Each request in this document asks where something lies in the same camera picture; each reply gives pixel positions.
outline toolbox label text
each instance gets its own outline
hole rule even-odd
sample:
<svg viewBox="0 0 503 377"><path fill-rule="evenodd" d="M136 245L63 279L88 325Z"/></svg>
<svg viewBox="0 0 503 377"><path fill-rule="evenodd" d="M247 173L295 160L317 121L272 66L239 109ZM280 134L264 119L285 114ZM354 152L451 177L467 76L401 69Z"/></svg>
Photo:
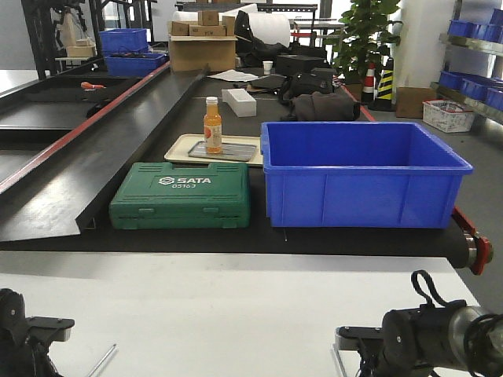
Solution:
<svg viewBox="0 0 503 377"><path fill-rule="evenodd" d="M162 177L159 179L161 185L172 185L174 189L195 188L198 184L211 183L208 177Z"/></svg>

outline traffic cone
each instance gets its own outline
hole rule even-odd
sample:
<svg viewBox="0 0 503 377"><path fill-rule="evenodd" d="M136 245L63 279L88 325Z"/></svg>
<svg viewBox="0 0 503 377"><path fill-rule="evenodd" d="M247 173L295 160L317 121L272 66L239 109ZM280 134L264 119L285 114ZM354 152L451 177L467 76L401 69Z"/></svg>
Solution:
<svg viewBox="0 0 503 377"><path fill-rule="evenodd" d="M369 105L370 110L378 112L393 112L395 110L391 103L393 99L393 68L393 58L389 57L377 88L376 100Z"/></svg>
<svg viewBox="0 0 503 377"><path fill-rule="evenodd" d="M372 104L374 101L374 71L376 65L374 63L369 63L369 69L367 69L367 75L363 80L362 88L362 103Z"/></svg>

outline sata logo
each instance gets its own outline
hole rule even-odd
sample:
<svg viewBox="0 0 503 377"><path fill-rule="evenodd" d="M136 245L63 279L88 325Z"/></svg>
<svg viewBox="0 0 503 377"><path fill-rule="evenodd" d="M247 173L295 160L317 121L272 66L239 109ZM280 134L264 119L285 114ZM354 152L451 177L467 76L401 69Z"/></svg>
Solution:
<svg viewBox="0 0 503 377"><path fill-rule="evenodd" d="M178 178L173 178L173 177L162 177L159 180L159 183L161 185L173 185L174 183L176 184L199 184L199 183L211 183L211 179L208 177L178 177Z"/></svg>
<svg viewBox="0 0 503 377"><path fill-rule="evenodd" d="M161 185L172 185L172 184L174 184L174 178L173 177L164 177L159 180L159 183Z"/></svg>

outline gray floor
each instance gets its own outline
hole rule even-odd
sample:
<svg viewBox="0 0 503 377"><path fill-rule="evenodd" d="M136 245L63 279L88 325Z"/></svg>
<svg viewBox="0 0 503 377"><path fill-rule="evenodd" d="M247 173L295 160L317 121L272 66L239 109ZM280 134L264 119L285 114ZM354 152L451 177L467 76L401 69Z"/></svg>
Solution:
<svg viewBox="0 0 503 377"><path fill-rule="evenodd" d="M393 112L372 112L379 121L422 121L395 118ZM481 276L457 272L482 306L503 313L503 126L477 117L469 133L445 134L422 123L473 165L463 179L457 205L494 247L494 259Z"/></svg>

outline bottle cap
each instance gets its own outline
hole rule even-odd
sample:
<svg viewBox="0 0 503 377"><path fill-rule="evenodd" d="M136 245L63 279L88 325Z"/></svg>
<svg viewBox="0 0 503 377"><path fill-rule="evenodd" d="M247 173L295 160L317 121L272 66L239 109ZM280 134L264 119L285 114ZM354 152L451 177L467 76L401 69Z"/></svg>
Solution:
<svg viewBox="0 0 503 377"><path fill-rule="evenodd" d="M217 104L217 103L218 103L217 97L206 97L206 104Z"/></svg>

